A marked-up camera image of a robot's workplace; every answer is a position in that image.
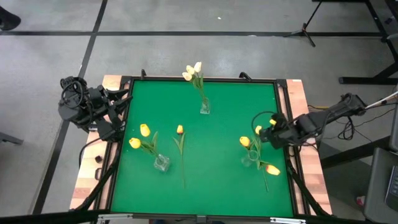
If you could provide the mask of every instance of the small glass vase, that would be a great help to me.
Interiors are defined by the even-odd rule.
[[[259,153],[255,150],[248,150],[248,153],[241,159],[242,164],[245,167],[249,167],[251,164],[259,160]]]
[[[201,114],[210,114],[209,98],[207,98],[207,97],[202,98],[200,113]]]
[[[154,167],[162,172],[166,172],[170,165],[170,159],[158,154],[155,158]]]

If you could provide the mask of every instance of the white cable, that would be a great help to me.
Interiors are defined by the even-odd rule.
[[[389,98],[394,97],[395,95],[398,95],[398,91],[396,91],[395,93],[385,97],[384,99],[381,99],[381,100],[379,100],[379,101],[377,101],[375,103],[372,103],[371,105],[365,107],[365,109],[368,109],[368,108],[371,108],[373,106],[376,106],[376,105],[380,104],[381,102],[383,102],[384,100],[388,100]]]

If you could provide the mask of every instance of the small yellow object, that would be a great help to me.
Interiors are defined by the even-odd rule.
[[[182,125],[180,124],[178,127],[177,127],[177,134],[182,134],[184,132],[184,128],[182,127]]]
[[[133,149],[138,149],[141,146],[141,141],[139,139],[136,139],[136,138],[131,138],[129,140],[129,143],[130,143],[130,146]]]
[[[195,66],[193,67],[195,69],[195,72],[200,72],[201,70],[201,62],[197,62]]]
[[[239,142],[241,142],[242,146],[244,146],[244,147],[249,147],[250,146],[250,139],[248,137],[246,137],[246,136],[242,136],[239,139]]]
[[[183,73],[182,73],[182,76],[184,77],[184,79],[185,79],[186,81],[191,81],[191,79],[192,79],[192,75],[189,74],[188,72],[183,72]]]
[[[258,134],[258,135],[260,135],[260,130],[262,129],[262,127],[260,126],[260,125],[258,125],[257,127],[256,127],[256,134]]]
[[[139,128],[140,128],[142,136],[148,137],[150,135],[150,129],[148,128],[148,125],[142,124],[139,126]]]
[[[280,170],[278,168],[274,167],[273,165],[267,165],[266,171],[267,171],[267,173],[272,174],[272,175],[280,174]]]
[[[195,74],[195,69],[191,65],[187,65],[187,72],[191,75]]]

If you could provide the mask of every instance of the gray floor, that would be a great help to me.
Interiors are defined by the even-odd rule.
[[[372,3],[382,20],[391,16],[384,1]],[[91,31],[101,1],[0,0],[0,5],[22,17],[16,30]],[[100,30],[287,32],[299,29],[315,6],[309,0],[113,0],[108,1]],[[394,21],[386,29],[396,32],[397,27]],[[365,4],[324,3],[308,30],[377,32],[377,27]],[[32,211],[60,125],[59,79],[78,75],[88,39],[0,35],[0,131],[25,140],[22,146],[0,144],[0,217]],[[378,38],[313,40],[316,48],[300,37],[101,36],[96,39],[85,79],[89,86],[96,86],[105,74],[138,75],[142,68],[148,75],[180,75],[186,64],[200,60],[209,77],[236,77],[245,71],[258,78],[302,79],[311,105],[332,105],[347,92],[371,103],[392,91],[393,86],[340,85],[337,81],[340,76],[371,77],[393,62],[389,49]],[[368,111],[354,122],[366,121],[387,109]],[[392,113],[359,131],[372,140],[387,136],[391,117]],[[329,125],[325,137],[335,136],[342,127]],[[85,141],[86,134],[70,125],[44,212],[68,210],[78,153]],[[355,135],[352,141],[326,139],[325,143],[344,151],[367,141]],[[364,162],[370,164],[369,158]],[[330,177],[335,174],[325,172]],[[338,185],[329,186],[331,193],[339,192]],[[330,200],[335,215],[363,219],[360,208],[349,203],[352,198],[332,195]]]

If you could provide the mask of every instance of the green table surface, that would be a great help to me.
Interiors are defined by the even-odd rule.
[[[112,212],[292,217],[283,150],[262,145],[262,159],[278,167],[278,176],[263,173],[255,164],[244,167],[246,150],[241,136],[253,136],[251,120],[260,111],[277,111],[271,84],[206,82],[210,114],[200,114],[201,98],[189,82],[135,81]],[[129,145],[145,139],[139,126],[158,131],[158,152],[169,157],[166,173],[154,168],[154,157]],[[177,126],[185,136],[183,188]],[[269,115],[255,126],[269,125]]]

